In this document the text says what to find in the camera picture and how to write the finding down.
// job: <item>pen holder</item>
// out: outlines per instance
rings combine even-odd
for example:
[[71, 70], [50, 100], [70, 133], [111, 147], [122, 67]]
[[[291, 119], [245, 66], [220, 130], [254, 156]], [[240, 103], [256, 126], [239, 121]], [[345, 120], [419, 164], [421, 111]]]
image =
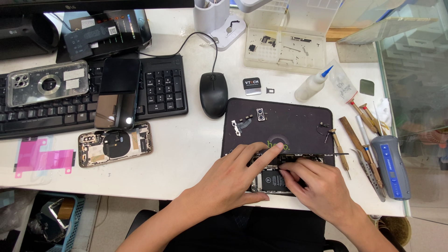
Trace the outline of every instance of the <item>pen holder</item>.
[[209, 1], [208, 7], [204, 5], [208, 0], [194, 0], [193, 18], [196, 31], [211, 33], [222, 27], [230, 14], [230, 0]]

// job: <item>table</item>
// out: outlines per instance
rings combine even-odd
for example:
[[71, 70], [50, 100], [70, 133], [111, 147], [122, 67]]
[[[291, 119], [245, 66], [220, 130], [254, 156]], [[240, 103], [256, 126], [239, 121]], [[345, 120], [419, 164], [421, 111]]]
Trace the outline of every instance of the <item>table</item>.
[[[143, 52], [164, 55], [178, 50], [185, 38], [194, 32], [193, 12], [191, 9], [146, 10], [150, 20], [153, 35], [152, 46]], [[301, 104], [294, 98], [294, 91], [302, 84], [308, 75], [245, 67], [243, 65], [246, 35], [242, 35], [228, 50], [218, 52], [215, 72], [224, 73], [229, 98], [238, 97], [254, 100]], [[52, 171], [50, 183], [44, 185], [22, 186], [38, 190], [61, 191], [70, 193], [96, 194], [107, 196], [122, 196], [156, 200], [172, 200], [184, 189], [195, 185], [220, 158], [223, 137], [224, 117], [208, 118], [202, 110], [199, 99], [199, 80], [201, 75], [211, 72], [215, 50], [210, 46], [200, 46], [204, 41], [192, 36], [181, 51], [184, 61], [189, 113], [183, 116], [158, 118], [150, 120], [154, 151], [152, 154], [119, 161], [92, 168], [81, 168], [76, 162], [71, 174], [65, 174], [64, 169]], [[327, 43], [327, 60], [336, 58], [334, 43]], [[35, 56], [23, 59], [0, 61], [0, 73], [26, 69], [42, 65], [54, 64], [56, 55]], [[375, 85], [375, 97], [358, 94], [357, 104], [378, 101], [384, 97], [381, 74], [378, 63], [343, 63], [355, 86], [359, 88], [359, 80], [367, 79]], [[262, 94], [246, 96], [242, 86], [244, 78], [259, 77], [262, 83]], [[265, 88], [274, 88], [275, 94], [266, 94]], [[338, 138], [345, 152], [354, 146], [351, 143], [338, 118], [346, 116], [361, 139], [356, 123], [357, 115], [350, 105], [341, 104], [331, 83], [327, 82], [324, 89], [312, 97], [308, 106], [329, 108], [333, 113], [333, 125], [338, 130]], [[81, 133], [92, 130], [81, 130], [54, 135], [55, 150], [77, 150], [77, 139]], [[1, 166], [13, 167], [17, 153], [18, 139], [0, 141]], [[350, 195], [360, 204], [367, 214], [404, 216], [406, 202], [387, 198], [382, 203], [377, 197], [367, 176], [360, 167], [353, 153], [347, 156], [350, 165], [349, 180], [346, 172], [341, 169]], [[336, 166], [342, 168], [339, 158]], [[8, 185], [11, 178], [0, 174], [0, 185]], [[252, 204], [254, 206], [302, 209], [297, 198], [289, 196], [270, 195], [270, 201]]]

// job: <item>black mouse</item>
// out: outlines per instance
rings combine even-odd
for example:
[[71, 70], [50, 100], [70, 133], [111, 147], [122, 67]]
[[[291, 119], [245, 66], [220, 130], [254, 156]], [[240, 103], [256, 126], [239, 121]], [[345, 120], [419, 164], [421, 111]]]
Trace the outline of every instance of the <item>black mouse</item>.
[[224, 74], [216, 72], [203, 74], [199, 84], [199, 96], [202, 108], [208, 117], [218, 119], [223, 116], [228, 100]]

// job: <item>glass display case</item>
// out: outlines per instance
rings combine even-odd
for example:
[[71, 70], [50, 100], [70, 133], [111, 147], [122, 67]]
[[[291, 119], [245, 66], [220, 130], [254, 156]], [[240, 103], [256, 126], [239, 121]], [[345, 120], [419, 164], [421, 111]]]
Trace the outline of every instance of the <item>glass display case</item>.
[[448, 211], [448, 12], [446, 0], [406, 1], [391, 17], [437, 18], [377, 42], [394, 135], [400, 140], [413, 217], [447, 224], [419, 211]]

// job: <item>blue nozzle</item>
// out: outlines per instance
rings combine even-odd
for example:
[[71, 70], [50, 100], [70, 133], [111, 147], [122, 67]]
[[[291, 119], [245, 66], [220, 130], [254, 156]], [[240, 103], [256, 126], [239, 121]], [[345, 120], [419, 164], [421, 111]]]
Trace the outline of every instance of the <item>blue nozzle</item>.
[[328, 72], [330, 72], [331, 68], [333, 68], [333, 66], [331, 66], [327, 71], [323, 72], [320, 76], [325, 77]]

